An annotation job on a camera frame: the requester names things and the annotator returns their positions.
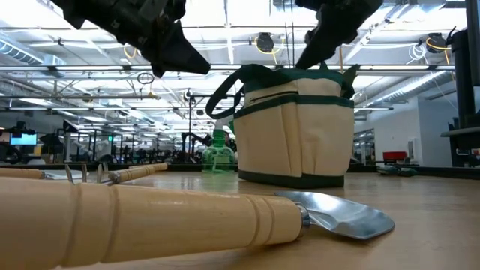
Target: red object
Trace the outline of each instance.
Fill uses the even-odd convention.
[[[406,152],[383,152],[384,161],[402,161],[407,158]]]

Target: wooden table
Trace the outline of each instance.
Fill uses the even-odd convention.
[[[162,172],[125,184],[240,194],[285,190],[242,181],[235,174],[198,172]],[[346,177],[344,189],[317,191],[382,209],[396,228],[370,241],[353,241],[314,227],[289,244],[75,269],[480,269],[480,181],[359,173]]]

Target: trowel blade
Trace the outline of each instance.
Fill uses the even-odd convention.
[[[370,239],[394,229],[393,220],[382,211],[336,196],[300,191],[275,192],[301,203],[310,215],[310,223],[333,233],[354,239]]]

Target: wooden trowel handle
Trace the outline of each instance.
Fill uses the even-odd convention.
[[[295,240],[295,203],[0,178],[0,269],[52,269]]]

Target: garden tool bag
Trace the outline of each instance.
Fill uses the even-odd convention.
[[[235,105],[214,114],[237,80],[244,85]],[[273,71],[249,64],[222,83],[206,113],[213,119],[234,114],[239,178],[288,188],[343,187],[354,126],[353,102],[342,97],[345,91],[353,88],[336,71]]]

